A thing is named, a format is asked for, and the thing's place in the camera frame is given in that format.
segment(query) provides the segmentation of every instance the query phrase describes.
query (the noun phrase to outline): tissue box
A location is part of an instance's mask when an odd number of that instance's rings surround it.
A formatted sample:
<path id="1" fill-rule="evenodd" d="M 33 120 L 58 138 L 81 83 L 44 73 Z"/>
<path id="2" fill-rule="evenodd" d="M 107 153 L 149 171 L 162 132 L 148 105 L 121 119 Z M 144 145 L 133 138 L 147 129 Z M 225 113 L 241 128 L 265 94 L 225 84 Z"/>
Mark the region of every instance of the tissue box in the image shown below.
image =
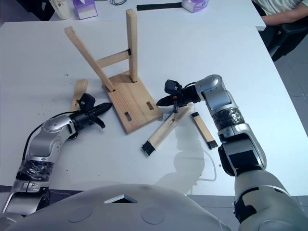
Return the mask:
<path id="1" fill-rule="evenodd" d="M 97 16 L 94 0 L 73 0 L 73 4 L 79 19 Z"/>
<path id="2" fill-rule="evenodd" d="M 191 13 L 199 11 L 205 8 L 208 4 L 208 0 L 183 0 L 182 7 Z"/>

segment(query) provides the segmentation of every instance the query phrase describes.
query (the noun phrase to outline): white table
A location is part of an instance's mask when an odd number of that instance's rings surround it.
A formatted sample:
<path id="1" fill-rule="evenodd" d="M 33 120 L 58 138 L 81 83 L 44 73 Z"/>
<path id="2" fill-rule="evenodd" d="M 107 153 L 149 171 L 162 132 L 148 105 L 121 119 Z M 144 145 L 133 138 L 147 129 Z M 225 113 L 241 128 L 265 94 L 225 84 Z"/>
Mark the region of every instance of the white table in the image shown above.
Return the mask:
<path id="1" fill-rule="evenodd" d="M 108 1 L 96 1 L 98 17 L 87 19 L 92 21 L 125 21 L 125 10 L 134 9 L 137 5 L 160 4 L 179 2 L 180 0 L 127 0 L 120 6 L 114 6 Z M 69 20 L 78 20 L 73 4 L 71 3 L 72 17 Z M 208 6 L 196 13 L 190 13 L 184 8 L 160 9 L 150 11 L 138 11 L 139 22 L 161 22 L 161 23 L 203 23 L 228 26 L 255 26 L 257 30 L 265 29 L 265 24 L 253 6 L 251 0 L 210 0 Z M 52 21 L 60 20 L 57 14 L 51 18 Z"/>
<path id="2" fill-rule="evenodd" d="M 77 79 L 89 80 L 88 93 L 97 103 L 109 101 L 97 75 L 64 34 L 66 26 L 74 27 L 94 58 L 127 48 L 125 22 L 24 22 L 0 28 L 0 185 L 12 185 L 29 133 L 69 110 Z M 165 96 L 167 79 L 185 85 L 221 75 L 267 154 L 268 171 L 290 194 L 308 194 L 308 139 L 255 28 L 183 23 L 139 23 L 138 28 L 139 77 L 155 100 Z M 104 70 L 110 77 L 127 69 L 122 61 Z M 205 103 L 195 104 L 194 111 L 219 143 Z M 114 108 L 101 119 L 106 128 L 94 125 L 65 143 L 51 188 L 147 183 L 181 193 L 234 195 L 234 178 L 219 166 L 217 149 L 207 148 L 189 116 L 149 158 L 140 147 L 162 121 L 126 135 Z"/>

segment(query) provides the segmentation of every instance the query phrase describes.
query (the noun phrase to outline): wooden stool leg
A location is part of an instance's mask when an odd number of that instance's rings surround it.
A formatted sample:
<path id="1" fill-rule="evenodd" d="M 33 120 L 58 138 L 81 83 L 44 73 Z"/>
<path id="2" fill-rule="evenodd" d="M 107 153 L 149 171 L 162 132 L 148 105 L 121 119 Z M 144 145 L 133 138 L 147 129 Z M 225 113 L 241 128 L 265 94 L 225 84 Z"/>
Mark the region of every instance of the wooden stool leg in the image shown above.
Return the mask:
<path id="1" fill-rule="evenodd" d="M 114 86 L 112 85 L 110 80 L 107 78 L 105 73 L 98 66 L 95 59 L 92 57 L 90 52 L 87 50 L 85 45 L 82 43 L 80 38 L 77 36 L 73 28 L 70 26 L 70 27 L 65 28 L 64 31 L 66 35 L 69 37 L 69 39 L 72 41 L 72 43 L 79 50 L 79 52 L 83 55 L 83 57 L 87 60 L 87 62 L 93 68 L 93 70 L 96 72 L 96 74 L 99 76 L 99 78 L 102 80 L 103 84 L 108 88 L 109 91 L 114 91 L 115 90 Z"/>
<path id="2" fill-rule="evenodd" d="M 133 82 L 136 82 L 138 80 L 137 15 L 132 9 L 126 11 L 126 24 L 128 49 L 130 49 L 129 76 Z"/>

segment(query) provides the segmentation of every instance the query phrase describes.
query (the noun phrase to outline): silver robot arm segment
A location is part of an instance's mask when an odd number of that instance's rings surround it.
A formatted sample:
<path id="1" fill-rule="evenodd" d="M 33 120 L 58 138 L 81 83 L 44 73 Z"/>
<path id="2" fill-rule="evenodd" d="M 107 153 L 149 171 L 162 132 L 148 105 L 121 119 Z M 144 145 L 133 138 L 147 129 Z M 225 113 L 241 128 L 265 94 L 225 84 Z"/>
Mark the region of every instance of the silver robot arm segment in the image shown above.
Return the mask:
<path id="1" fill-rule="evenodd" d="M 44 203 L 49 187 L 49 176 L 62 145 L 75 128 L 69 116 L 62 115 L 42 124 L 40 133 L 30 144 L 25 160 L 19 167 L 9 199 L 2 212 L 30 215 Z"/>
<path id="2" fill-rule="evenodd" d="M 95 98 L 86 93 L 78 103 L 79 111 L 53 117 L 41 125 L 40 133 L 31 141 L 28 153 L 19 167 L 2 213 L 27 216 L 46 207 L 49 203 L 49 177 L 64 142 L 76 138 L 81 129 L 93 123 L 105 127 L 97 116 L 109 110 L 111 103 L 94 107 Z"/>
<path id="3" fill-rule="evenodd" d="M 222 166 L 235 176 L 239 230 L 308 230 L 308 218 L 301 208 L 280 181 L 265 170 L 265 154 L 221 76 L 208 76 L 196 82 L 195 89 L 218 129 Z"/>

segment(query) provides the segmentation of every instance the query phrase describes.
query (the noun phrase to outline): black tape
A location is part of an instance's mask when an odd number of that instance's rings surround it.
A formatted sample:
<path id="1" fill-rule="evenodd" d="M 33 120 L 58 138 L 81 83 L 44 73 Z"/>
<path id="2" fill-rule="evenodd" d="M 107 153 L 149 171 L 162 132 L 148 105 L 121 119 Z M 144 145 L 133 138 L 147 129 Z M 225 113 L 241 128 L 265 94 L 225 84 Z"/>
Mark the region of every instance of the black tape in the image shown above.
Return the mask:
<path id="1" fill-rule="evenodd" d="M 207 145 L 208 145 L 209 149 L 213 149 L 213 148 L 218 147 L 218 144 L 216 143 L 216 141 L 207 142 Z"/>
<path id="2" fill-rule="evenodd" d="M 145 5 L 137 5 L 137 11 L 181 8 L 181 7 L 182 7 L 182 2 L 164 3 L 164 4 L 145 4 Z"/>
<path id="3" fill-rule="evenodd" d="M 196 116 L 198 116 L 199 115 L 199 113 L 198 112 L 194 112 L 194 113 L 192 113 L 192 117 L 196 117 Z"/>
<path id="4" fill-rule="evenodd" d="M 155 151 L 155 148 L 151 145 L 149 141 L 147 141 L 143 146 L 142 149 L 145 151 L 145 153 L 148 154 L 148 156 L 151 155 L 152 152 Z"/>
<path id="5" fill-rule="evenodd" d="M 235 107 L 223 109 L 212 117 L 218 131 L 232 125 L 245 123 L 240 110 Z"/>

